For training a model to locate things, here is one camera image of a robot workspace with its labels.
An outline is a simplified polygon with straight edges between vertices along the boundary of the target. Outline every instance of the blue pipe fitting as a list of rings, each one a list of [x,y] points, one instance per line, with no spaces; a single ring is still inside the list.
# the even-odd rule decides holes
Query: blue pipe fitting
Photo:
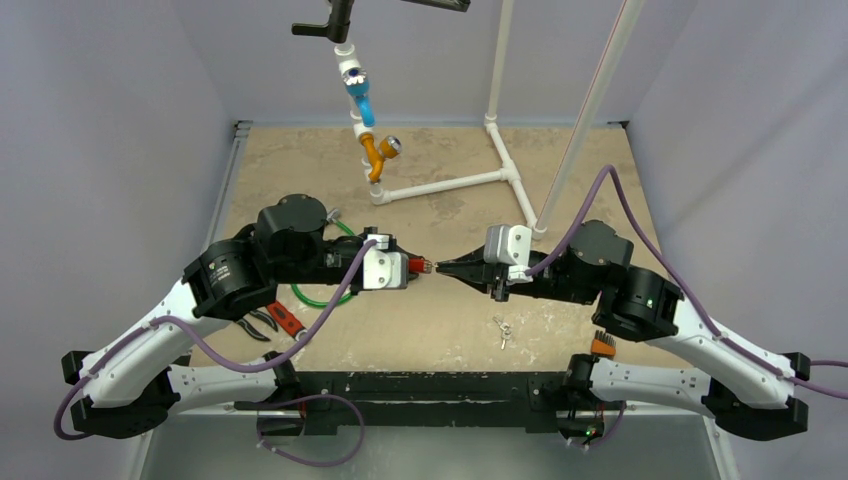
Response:
[[[371,110],[371,100],[368,98],[368,75],[362,68],[351,68],[342,74],[342,81],[345,84],[345,89],[348,95],[353,97],[356,107],[359,108],[359,115],[362,117],[362,123],[366,127],[373,127],[376,123],[374,112]]]

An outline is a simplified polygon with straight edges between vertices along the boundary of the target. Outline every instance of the red utility knife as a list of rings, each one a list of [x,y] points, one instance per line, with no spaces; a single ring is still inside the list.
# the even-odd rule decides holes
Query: red utility knife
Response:
[[[300,340],[306,334],[306,327],[294,316],[282,303],[276,301],[267,307],[268,313],[295,341]]]

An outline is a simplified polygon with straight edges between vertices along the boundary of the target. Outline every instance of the gray wall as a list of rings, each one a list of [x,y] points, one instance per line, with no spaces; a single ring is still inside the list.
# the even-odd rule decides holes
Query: gray wall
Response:
[[[173,0],[228,112],[239,119],[345,124],[332,44],[293,37],[292,22],[323,23],[323,0]],[[643,9],[599,121],[627,120],[648,90],[695,0]],[[507,124],[572,122],[620,0],[518,1],[500,117]],[[360,0],[350,38],[371,73],[378,120],[475,122],[486,111],[501,2],[465,13]]]
[[[123,478],[136,440],[53,436],[59,358],[199,252],[229,119],[167,0],[2,2],[0,65],[0,471]]]
[[[698,2],[629,127],[664,251],[711,314],[774,351],[848,358],[848,4]],[[848,390],[838,369],[816,383]],[[846,404],[734,440],[743,478],[844,478]]]

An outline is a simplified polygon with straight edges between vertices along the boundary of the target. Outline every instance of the red object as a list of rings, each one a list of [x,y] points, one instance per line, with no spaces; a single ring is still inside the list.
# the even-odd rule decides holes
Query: red object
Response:
[[[410,258],[409,273],[430,273],[433,271],[433,264],[426,258]]]
[[[297,340],[297,335],[300,332],[306,331],[306,327],[300,323],[300,320],[294,316],[286,307],[283,306],[282,303],[276,301],[267,307],[268,313],[271,314],[271,318],[277,322],[277,325],[283,328],[286,333],[289,334],[292,338]]]

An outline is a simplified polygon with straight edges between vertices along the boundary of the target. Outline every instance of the green hose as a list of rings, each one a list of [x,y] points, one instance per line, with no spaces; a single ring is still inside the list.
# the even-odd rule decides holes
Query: green hose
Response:
[[[336,225],[338,225],[338,227],[341,228],[343,232],[350,235],[351,237],[356,236],[356,234],[353,233],[353,230],[348,228],[348,226],[345,225],[344,223],[342,223],[338,220],[336,220],[334,223]],[[301,302],[303,302],[305,305],[312,307],[312,308],[324,308],[324,307],[327,306],[327,302],[319,302],[317,300],[312,300],[311,298],[304,295],[303,292],[300,291],[300,287],[298,287],[294,283],[291,284],[291,286],[292,286],[292,292],[294,292],[294,296],[297,297],[297,299],[300,300]],[[342,305],[344,303],[349,302],[351,298],[353,298],[353,296],[351,294],[345,293],[344,296],[341,298],[341,300],[339,300],[338,305]]]

